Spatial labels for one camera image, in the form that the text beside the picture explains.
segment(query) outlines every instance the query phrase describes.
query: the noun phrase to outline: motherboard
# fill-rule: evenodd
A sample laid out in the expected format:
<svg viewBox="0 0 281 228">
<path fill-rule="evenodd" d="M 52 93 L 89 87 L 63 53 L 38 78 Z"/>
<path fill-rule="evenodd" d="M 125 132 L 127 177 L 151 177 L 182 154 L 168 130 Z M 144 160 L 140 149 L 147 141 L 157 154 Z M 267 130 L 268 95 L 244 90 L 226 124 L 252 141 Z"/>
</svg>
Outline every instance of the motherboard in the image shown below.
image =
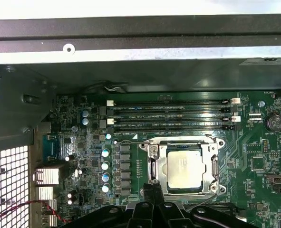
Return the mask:
<svg viewBox="0 0 281 228">
<path fill-rule="evenodd" d="M 49 120 L 37 192 L 65 219 L 143 201 L 143 184 L 160 183 L 185 208 L 211 199 L 281 228 L 281 91 L 58 95 Z M 63 225 L 50 217 L 43 227 Z"/>
</svg>

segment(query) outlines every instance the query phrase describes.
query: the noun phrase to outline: solid capacitor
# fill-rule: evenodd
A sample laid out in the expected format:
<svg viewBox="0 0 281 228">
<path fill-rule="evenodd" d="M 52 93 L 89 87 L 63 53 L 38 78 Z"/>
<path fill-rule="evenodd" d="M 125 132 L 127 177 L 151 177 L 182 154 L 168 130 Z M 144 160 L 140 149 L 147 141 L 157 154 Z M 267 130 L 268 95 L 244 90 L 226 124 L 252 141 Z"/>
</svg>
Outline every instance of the solid capacitor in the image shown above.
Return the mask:
<svg viewBox="0 0 281 228">
<path fill-rule="evenodd" d="M 109 149 L 104 149 L 101 152 L 102 157 L 106 158 L 108 155 L 110 154 L 110 150 Z"/>
<path fill-rule="evenodd" d="M 110 189 L 111 189 L 111 185 L 109 183 L 106 183 L 102 186 L 102 191 L 104 193 L 108 193 L 108 191 L 110 191 Z"/>
<path fill-rule="evenodd" d="M 82 124 L 83 125 L 88 125 L 89 124 L 89 120 L 87 118 L 82 119 Z"/>
<path fill-rule="evenodd" d="M 110 180 L 110 178 L 111 178 L 111 175 L 108 172 L 106 172 L 102 175 L 103 182 L 108 182 Z"/>
<path fill-rule="evenodd" d="M 68 198 L 72 198 L 76 194 L 77 194 L 77 190 L 74 189 L 68 193 Z"/>
<path fill-rule="evenodd" d="M 69 155 L 69 156 L 66 156 L 65 157 L 65 160 L 68 162 L 68 161 L 72 161 L 75 159 L 75 156 L 73 154 Z"/>
<path fill-rule="evenodd" d="M 77 196 L 73 196 L 72 198 L 70 198 L 70 199 L 68 200 L 68 204 L 69 204 L 69 205 L 72 205 L 77 199 L 78 199 Z"/>
<path fill-rule="evenodd" d="M 82 116 L 83 117 L 88 117 L 88 115 L 89 115 L 89 113 L 88 113 L 88 111 L 87 110 L 84 110 L 83 112 L 82 112 Z"/>
<path fill-rule="evenodd" d="M 104 163 L 101 164 L 102 170 L 107 170 L 109 167 L 110 167 L 110 163 L 108 161 L 105 161 Z"/>
</svg>

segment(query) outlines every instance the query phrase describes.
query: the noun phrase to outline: electrolytic capacitor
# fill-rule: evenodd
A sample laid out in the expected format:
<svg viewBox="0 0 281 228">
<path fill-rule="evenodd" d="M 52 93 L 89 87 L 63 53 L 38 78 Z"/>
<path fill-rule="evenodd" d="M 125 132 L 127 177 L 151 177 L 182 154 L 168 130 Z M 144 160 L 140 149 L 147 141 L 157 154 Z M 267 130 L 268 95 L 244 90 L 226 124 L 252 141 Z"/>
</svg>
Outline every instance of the electrolytic capacitor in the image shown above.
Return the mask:
<svg viewBox="0 0 281 228">
<path fill-rule="evenodd" d="M 110 167 L 110 163 L 108 161 L 105 161 L 104 163 L 101 164 L 102 170 L 107 170 L 109 167 Z"/>
<path fill-rule="evenodd" d="M 86 174 L 86 172 L 87 172 L 86 168 L 82 168 L 78 170 L 79 175 Z"/>
<path fill-rule="evenodd" d="M 88 113 L 87 110 L 84 110 L 84 111 L 82 112 L 82 116 L 83 116 L 84 118 L 88 117 L 88 115 L 89 115 L 89 113 Z"/>
<path fill-rule="evenodd" d="M 68 161 L 72 161 L 75 159 L 75 156 L 73 154 L 69 155 L 69 156 L 66 156 L 65 157 L 65 160 L 68 162 Z"/>
<path fill-rule="evenodd" d="M 102 186 L 102 191 L 104 193 L 108 193 L 108 191 L 110 191 L 110 189 L 111 189 L 111 185 L 109 183 L 106 183 Z"/>
<path fill-rule="evenodd" d="M 108 155 L 110 154 L 110 150 L 109 149 L 104 149 L 101 152 L 102 157 L 106 158 Z"/>
<path fill-rule="evenodd" d="M 75 196 L 77 194 L 77 190 L 72 190 L 68 193 L 68 198 L 72 198 L 73 196 Z"/>
<path fill-rule="evenodd" d="M 78 199 L 77 196 L 73 196 L 72 198 L 70 198 L 70 199 L 68 200 L 68 204 L 69 204 L 69 205 L 72 205 L 77 199 Z"/>
<path fill-rule="evenodd" d="M 110 178 L 111 178 L 111 175 L 108 172 L 106 172 L 102 175 L 103 182 L 108 182 L 110 180 Z"/>
</svg>

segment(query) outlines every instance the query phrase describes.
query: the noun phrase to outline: screw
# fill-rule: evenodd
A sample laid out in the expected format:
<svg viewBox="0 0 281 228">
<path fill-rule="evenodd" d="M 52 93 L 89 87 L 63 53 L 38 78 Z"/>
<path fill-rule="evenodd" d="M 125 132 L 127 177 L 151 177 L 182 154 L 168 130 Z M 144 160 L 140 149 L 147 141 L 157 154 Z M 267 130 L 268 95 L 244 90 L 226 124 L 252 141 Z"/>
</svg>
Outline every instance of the screw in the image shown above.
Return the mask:
<svg viewBox="0 0 281 228">
<path fill-rule="evenodd" d="M 118 212 L 118 209 L 117 209 L 117 208 L 112 208 L 109 212 L 110 212 L 110 213 L 117 213 L 117 212 Z"/>
<path fill-rule="evenodd" d="M 263 108 L 265 106 L 265 102 L 264 101 L 259 101 L 258 106 L 260 108 Z"/>
<path fill-rule="evenodd" d="M 152 154 L 157 153 L 157 147 L 156 147 L 156 146 L 152 146 L 152 147 L 150 148 L 150 152 L 151 152 Z"/>
<path fill-rule="evenodd" d="M 204 208 L 198 208 L 197 212 L 201 213 L 201 214 L 204 214 L 206 212 L 206 210 Z"/>
<path fill-rule="evenodd" d="M 8 66 L 5 67 L 5 70 L 6 70 L 7 72 L 14 72 L 14 71 L 15 71 L 15 68 L 8 65 Z"/>
<path fill-rule="evenodd" d="M 172 207 L 172 203 L 167 202 L 167 203 L 164 204 L 164 207 L 165 208 L 171 208 Z"/>
<path fill-rule="evenodd" d="M 148 208 L 148 207 L 149 207 L 149 204 L 148 204 L 148 203 L 143 203 L 143 204 L 141 204 L 141 207 L 143 207 L 143 208 Z"/>
<path fill-rule="evenodd" d="M 24 133 L 24 134 L 27 134 L 27 133 L 29 133 L 30 131 L 31 131 L 31 128 L 30 128 L 30 127 L 26 127 L 26 128 L 23 129 L 23 133 Z"/>
</svg>

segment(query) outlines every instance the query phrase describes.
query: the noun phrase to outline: capacitor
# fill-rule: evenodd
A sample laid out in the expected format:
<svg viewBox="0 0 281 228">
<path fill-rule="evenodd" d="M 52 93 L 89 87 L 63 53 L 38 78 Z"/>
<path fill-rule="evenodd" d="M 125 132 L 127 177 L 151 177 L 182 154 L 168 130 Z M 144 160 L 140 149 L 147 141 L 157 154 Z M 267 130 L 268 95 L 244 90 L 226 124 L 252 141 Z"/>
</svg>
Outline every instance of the capacitor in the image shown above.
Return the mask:
<svg viewBox="0 0 281 228">
<path fill-rule="evenodd" d="M 87 111 L 87 110 L 83 110 L 82 116 L 83 116 L 83 117 L 88 117 L 88 116 L 89 116 L 88 111 Z"/>
<path fill-rule="evenodd" d="M 79 175 L 86 174 L 86 172 L 87 172 L 86 168 L 82 168 L 78 170 Z"/>
<path fill-rule="evenodd" d="M 87 118 L 82 119 L 82 124 L 83 125 L 88 125 L 89 124 L 89 120 Z"/>
<path fill-rule="evenodd" d="M 74 156 L 73 154 L 70 154 L 69 156 L 66 156 L 66 157 L 65 157 L 65 160 L 66 160 L 67 162 L 72 161 L 72 160 L 74 160 L 74 159 L 75 159 L 75 156 Z"/>
<path fill-rule="evenodd" d="M 110 191 L 110 189 L 111 189 L 111 185 L 109 183 L 106 183 L 102 186 L 102 191 L 104 193 L 108 193 L 108 191 Z"/>
<path fill-rule="evenodd" d="M 110 180 L 110 178 L 111 178 L 111 175 L 108 172 L 106 172 L 102 175 L 103 182 L 108 182 Z"/>
<path fill-rule="evenodd" d="M 77 190 L 72 190 L 68 193 L 68 198 L 72 198 L 73 196 L 75 196 L 77 194 Z"/>
<path fill-rule="evenodd" d="M 281 116 L 275 113 L 270 114 L 265 118 L 264 125 L 269 132 L 281 132 Z"/>
<path fill-rule="evenodd" d="M 73 196 L 68 200 L 68 205 L 72 205 L 77 199 L 78 199 L 77 196 Z"/>
<path fill-rule="evenodd" d="M 108 161 L 105 161 L 104 163 L 101 164 L 102 170 L 107 170 L 109 167 L 110 167 L 110 163 Z"/>
<path fill-rule="evenodd" d="M 110 150 L 109 149 L 104 149 L 101 152 L 102 157 L 106 158 L 108 155 L 110 154 Z"/>
<path fill-rule="evenodd" d="M 76 126 L 72 126 L 72 132 L 74 132 L 74 133 L 76 133 L 77 131 L 78 131 L 78 127 L 76 127 Z"/>
<path fill-rule="evenodd" d="M 110 140 L 112 138 L 111 134 L 106 134 L 106 139 Z"/>
</svg>

